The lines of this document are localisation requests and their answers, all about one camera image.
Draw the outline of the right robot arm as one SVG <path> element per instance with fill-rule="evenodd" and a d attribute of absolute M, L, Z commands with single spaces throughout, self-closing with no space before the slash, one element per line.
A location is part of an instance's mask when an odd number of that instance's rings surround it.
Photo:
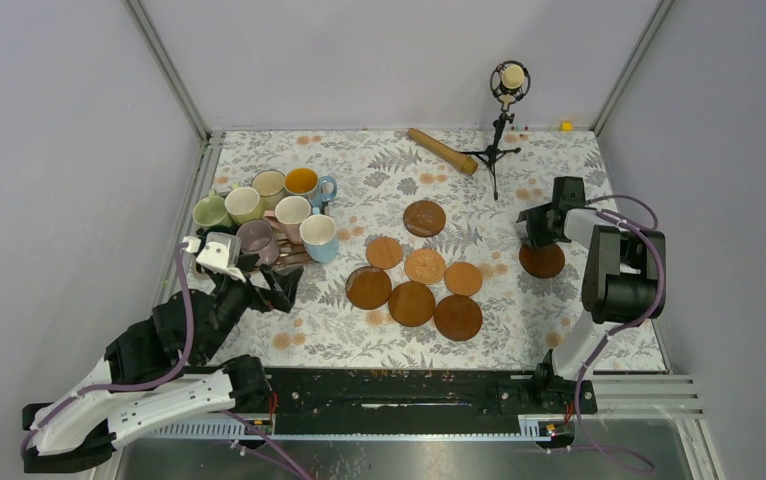
<path fill-rule="evenodd" d="M 565 266 L 562 244 L 587 251 L 581 317 L 563 342 L 548 351 L 525 384 L 530 403 L 549 413 L 593 413 L 586 376 L 618 333 L 658 317 L 666 299 L 666 237 L 618 212 L 598 209 L 580 177 L 554 180 L 551 199 L 519 213 L 519 262 L 531 276 L 549 279 Z"/>

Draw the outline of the dark scuffed brown coaster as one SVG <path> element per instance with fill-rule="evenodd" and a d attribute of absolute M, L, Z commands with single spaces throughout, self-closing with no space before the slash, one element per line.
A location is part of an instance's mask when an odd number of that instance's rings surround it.
<path fill-rule="evenodd" d="M 447 215 L 436 202 L 419 200 L 410 204 L 403 213 L 403 224 L 406 230 L 421 238 L 431 238 L 438 235 L 445 227 Z"/>

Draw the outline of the light cork coaster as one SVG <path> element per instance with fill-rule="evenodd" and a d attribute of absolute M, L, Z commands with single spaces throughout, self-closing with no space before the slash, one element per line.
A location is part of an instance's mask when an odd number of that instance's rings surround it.
<path fill-rule="evenodd" d="M 455 295 L 472 296 L 483 286 L 481 270 L 468 262 L 451 264 L 444 274 L 447 289 Z"/>
<path fill-rule="evenodd" d="M 394 238 L 379 237 L 368 244 L 366 259 L 371 266 L 384 270 L 392 269 L 402 261 L 403 249 Z"/>

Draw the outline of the glossy brown coaster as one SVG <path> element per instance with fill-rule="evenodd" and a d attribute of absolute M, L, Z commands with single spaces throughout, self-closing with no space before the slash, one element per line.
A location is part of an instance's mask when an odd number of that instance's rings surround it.
<path fill-rule="evenodd" d="M 389 275 L 374 266 L 363 266 L 353 271 L 346 280 L 348 301 L 362 310 L 374 310 L 384 305 L 392 292 Z"/>

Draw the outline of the woven rattan coaster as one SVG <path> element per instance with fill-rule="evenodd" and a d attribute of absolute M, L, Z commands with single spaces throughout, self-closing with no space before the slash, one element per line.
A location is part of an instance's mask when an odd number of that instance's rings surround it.
<path fill-rule="evenodd" d="M 431 285 L 443 278 L 446 263 L 437 251 L 423 248 L 413 251 L 406 257 L 404 271 L 411 281 Z"/>

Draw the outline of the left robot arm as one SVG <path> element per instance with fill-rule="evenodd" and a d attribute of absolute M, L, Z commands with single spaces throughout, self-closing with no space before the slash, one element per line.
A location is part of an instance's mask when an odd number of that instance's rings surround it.
<path fill-rule="evenodd" d="M 211 274 L 210 292 L 184 287 L 110 343 L 90 373 L 53 403 L 22 410 L 30 474 L 92 469 L 133 440 L 200 413 L 274 407 L 262 362 L 249 354 L 209 367 L 246 312 L 290 312 L 303 270 L 267 268 L 266 284 Z"/>

